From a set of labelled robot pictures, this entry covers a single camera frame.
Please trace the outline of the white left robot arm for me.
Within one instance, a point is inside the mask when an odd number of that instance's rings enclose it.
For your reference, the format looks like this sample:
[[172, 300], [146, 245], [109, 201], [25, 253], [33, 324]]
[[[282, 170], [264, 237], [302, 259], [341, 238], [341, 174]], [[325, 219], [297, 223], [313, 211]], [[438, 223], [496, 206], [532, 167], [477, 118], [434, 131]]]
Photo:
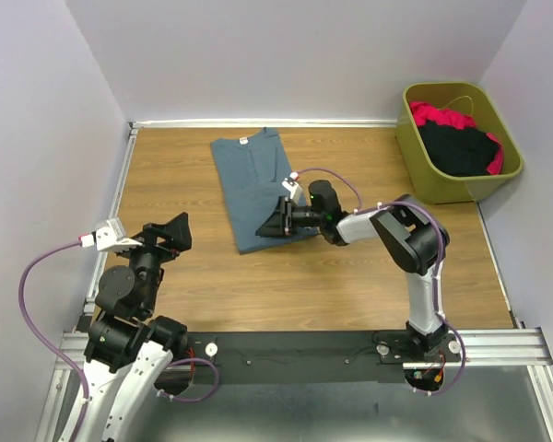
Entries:
[[153, 313], [163, 264], [192, 247], [189, 216], [145, 224], [132, 237], [112, 218], [80, 241], [128, 263], [109, 268], [98, 282], [100, 312], [88, 329], [81, 387], [60, 438], [121, 441], [158, 375], [187, 349], [186, 326]]

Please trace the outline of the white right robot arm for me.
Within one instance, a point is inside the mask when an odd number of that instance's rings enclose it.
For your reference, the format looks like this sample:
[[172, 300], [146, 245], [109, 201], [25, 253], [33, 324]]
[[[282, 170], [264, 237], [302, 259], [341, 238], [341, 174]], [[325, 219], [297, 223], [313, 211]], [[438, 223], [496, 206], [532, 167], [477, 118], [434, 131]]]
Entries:
[[301, 186], [294, 179], [285, 179], [283, 186], [289, 195], [278, 198], [256, 235], [285, 238], [315, 227], [339, 247], [379, 238], [406, 275], [409, 317], [406, 330], [399, 333], [404, 354], [416, 359], [437, 350], [448, 333], [441, 302], [441, 270], [450, 242], [446, 229], [409, 194], [350, 213], [342, 209], [328, 180], [310, 184], [308, 205], [299, 204]]

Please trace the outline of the blue-grey t shirt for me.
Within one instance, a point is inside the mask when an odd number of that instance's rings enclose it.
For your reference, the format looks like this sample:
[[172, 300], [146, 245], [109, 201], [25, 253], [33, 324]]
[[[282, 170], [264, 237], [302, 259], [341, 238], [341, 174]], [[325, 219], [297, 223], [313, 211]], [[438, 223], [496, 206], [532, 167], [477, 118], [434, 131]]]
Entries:
[[291, 166], [277, 130], [264, 128], [246, 138], [247, 145], [241, 145], [240, 138], [219, 138], [211, 143], [239, 253], [248, 254], [316, 236], [315, 228], [304, 228], [299, 234], [285, 238], [255, 235], [256, 229], [275, 210], [278, 198], [287, 194], [282, 180], [291, 173]]

